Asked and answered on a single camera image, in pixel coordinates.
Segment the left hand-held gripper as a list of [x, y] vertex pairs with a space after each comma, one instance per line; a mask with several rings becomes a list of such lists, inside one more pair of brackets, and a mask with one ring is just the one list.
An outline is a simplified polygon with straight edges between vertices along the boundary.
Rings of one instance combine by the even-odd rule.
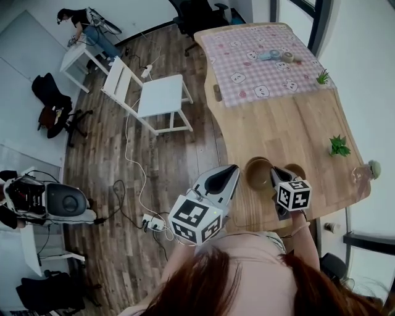
[[168, 215], [175, 237], [201, 246], [223, 229], [239, 178], [240, 168], [235, 164], [199, 175], [193, 188], [178, 197]]

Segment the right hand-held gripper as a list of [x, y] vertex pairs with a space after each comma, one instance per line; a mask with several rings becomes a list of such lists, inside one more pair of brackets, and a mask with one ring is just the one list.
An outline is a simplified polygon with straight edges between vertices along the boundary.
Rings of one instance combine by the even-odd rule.
[[307, 180], [296, 180], [298, 177], [286, 168], [270, 169], [272, 187], [277, 191], [276, 202], [288, 212], [302, 211], [310, 207], [312, 187]]

